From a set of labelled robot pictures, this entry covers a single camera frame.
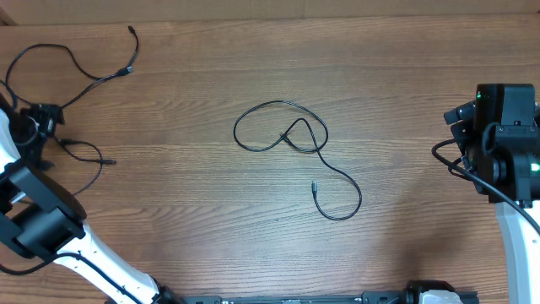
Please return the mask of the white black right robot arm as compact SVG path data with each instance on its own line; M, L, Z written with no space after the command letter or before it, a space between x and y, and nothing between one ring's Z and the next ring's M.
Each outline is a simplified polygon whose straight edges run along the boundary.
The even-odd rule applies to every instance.
M539 106L531 84L480 84L476 98L444 115L494 205L505 249L509 300L539 301Z

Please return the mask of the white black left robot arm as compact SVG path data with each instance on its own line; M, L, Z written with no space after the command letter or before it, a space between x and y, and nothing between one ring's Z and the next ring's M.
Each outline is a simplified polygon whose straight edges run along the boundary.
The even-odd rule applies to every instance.
M14 104L1 101L1 241L23 258L40 258L31 274L50 263L84 277L115 303L180 303L149 274L120 258L92 231L86 212L64 187L19 154L37 134Z

